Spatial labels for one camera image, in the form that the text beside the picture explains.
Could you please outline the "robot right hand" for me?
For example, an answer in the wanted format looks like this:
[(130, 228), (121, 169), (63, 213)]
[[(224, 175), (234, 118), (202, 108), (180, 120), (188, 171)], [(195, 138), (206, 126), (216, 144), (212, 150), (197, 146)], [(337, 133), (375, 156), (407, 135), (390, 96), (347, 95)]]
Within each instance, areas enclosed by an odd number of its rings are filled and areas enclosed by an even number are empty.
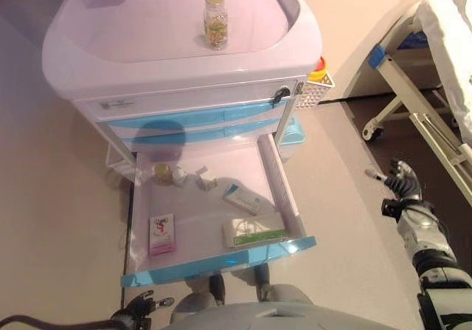
[(384, 186), (387, 186), (399, 200), (422, 199), (422, 188), (416, 173), (410, 165), (401, 159), (390, 160), (389, 174), (374, 168), (366, 168), (364, 173)]

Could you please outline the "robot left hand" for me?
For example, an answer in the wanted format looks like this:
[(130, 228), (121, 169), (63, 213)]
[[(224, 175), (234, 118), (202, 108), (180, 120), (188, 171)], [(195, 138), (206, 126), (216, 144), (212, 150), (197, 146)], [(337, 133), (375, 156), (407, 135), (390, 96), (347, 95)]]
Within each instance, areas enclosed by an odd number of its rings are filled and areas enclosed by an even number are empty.
[(144, 291), (134, 297), (125, 309), (129, 311), (134, 318), (140, 319), (147, 317), (157, 310), (171, 307), (175, 303), (175, 299), (172, 297), (165, 297), (156, 300), (153, 296), (153, 290)]

